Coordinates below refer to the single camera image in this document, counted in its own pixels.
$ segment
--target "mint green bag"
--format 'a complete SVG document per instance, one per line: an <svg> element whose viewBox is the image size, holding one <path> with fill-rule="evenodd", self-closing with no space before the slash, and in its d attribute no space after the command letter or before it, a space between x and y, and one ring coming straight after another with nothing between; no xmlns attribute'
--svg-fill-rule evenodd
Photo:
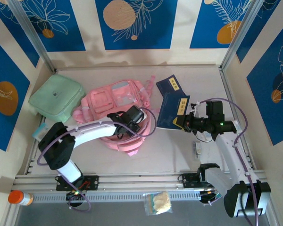
<svg viewBox="0 0 283 226"><path fill-rule="evenodd" d="M66 122L84 96L81 84L55 74L29 98L29 103L41 115L56 122Z"/></svg>

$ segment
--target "white floor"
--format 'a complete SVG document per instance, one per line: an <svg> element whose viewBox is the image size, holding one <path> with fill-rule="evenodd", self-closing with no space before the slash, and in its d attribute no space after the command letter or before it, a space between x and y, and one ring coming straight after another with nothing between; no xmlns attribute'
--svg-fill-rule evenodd
<svg viewBox="0 0 283 226"><path fill-rule="evenodd" d="M184 92L190 95L190 101L205 100L212 97L226 98L219 70L217 67L192 66L162 66L162 67L118 67L95 68L84 70L58 71L83 84L85 91L107 85L122 79L136 79L142 82L156 76L156 81L175 74ZM160 108L162 96L153 86L151 105L153 109ZM224 113L227 120L232 120L230 106L224 103ZM205 105L201 106L200 116L206 117ZM66 125L75 123L70 119ZM200 161L192 150L192 143L197 139L193 134L183 131L157 129L154 135L146 138L138 153L132 157L122 152L106 148L100 141L93 140L78 146L72 153L72 160L83 173L103 174L163 174L170 172L196 171ZM201 143L201 162L215 162L221 169L227 170L224 159L214 142ZM48 167L32 162L32 174L56 174Z"/></svg>

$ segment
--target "gray floor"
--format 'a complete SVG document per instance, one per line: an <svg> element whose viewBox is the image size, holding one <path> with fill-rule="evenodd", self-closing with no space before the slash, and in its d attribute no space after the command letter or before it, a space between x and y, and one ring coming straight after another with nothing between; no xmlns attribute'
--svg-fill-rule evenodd
<svg viewBox="0 0 283 226"><path fill-rule="evenodd" d="M143 202L94 203L88 213L70 210L61 203L32 204L21 207L16 226L248 226L244 218L227 216L223 200L211 207L198 201L176 201L172 210L146 216ZM259 225L269 226L265 215L259 217Z"/></svg>

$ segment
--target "book cover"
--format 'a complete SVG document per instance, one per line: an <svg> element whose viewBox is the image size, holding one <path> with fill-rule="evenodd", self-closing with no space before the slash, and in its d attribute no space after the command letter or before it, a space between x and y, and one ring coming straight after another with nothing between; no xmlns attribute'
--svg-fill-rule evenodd
<svg viewBox="0 0 283 226"><path fill-rule="evenodd" d="M158 116L157 127L161 129L181 129L173 124L178 115L186 113L190 96L181 93L166 93Z"/></svg>
<svg viewBox="0 0 283 226"><path fill-rule="evenodd" d="M179 93L181 95L185 95L175 75L156 82L156 85L163 97L166 93Z"/></svg>

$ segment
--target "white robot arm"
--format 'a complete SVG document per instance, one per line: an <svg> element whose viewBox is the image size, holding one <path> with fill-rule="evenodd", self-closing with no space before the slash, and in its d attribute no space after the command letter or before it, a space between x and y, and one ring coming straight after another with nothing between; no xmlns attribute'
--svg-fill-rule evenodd
<svg viewBox="0 0 283 226"><path fill-rule="evenodd" d="M232 121L225 121L221 101L207 101L207 118L196 117L194 111L178 116L174 122L185 132L208 132L222 152L229 168L229 179L215 163L201 164L195 174L183 174L183 186L188 188L213 186L223 197L225 210L230 217L265 214L270 196L268 183L261 183L249 165L237 129Z"/></svg>
<svg viewBox="0 0 283 226"><path fill-rule="evenodd" d="M147 115L142 109L132 106L127 112L111 113L101 120L80 126L67 127L63 123L57 122L43 137L38 135L44 134L41 130L34 135L40 140L38 147L42 152L38 158L38 164L48 165L51 170L57 170L70 183L79 187L82 184L83 175L70 160L72 150L80 144L100 137L125 133L132 136L132 132L137 133L140 130L138 123L146 118ZM42 157L45 158L47 164L40 163Z"/></svg>

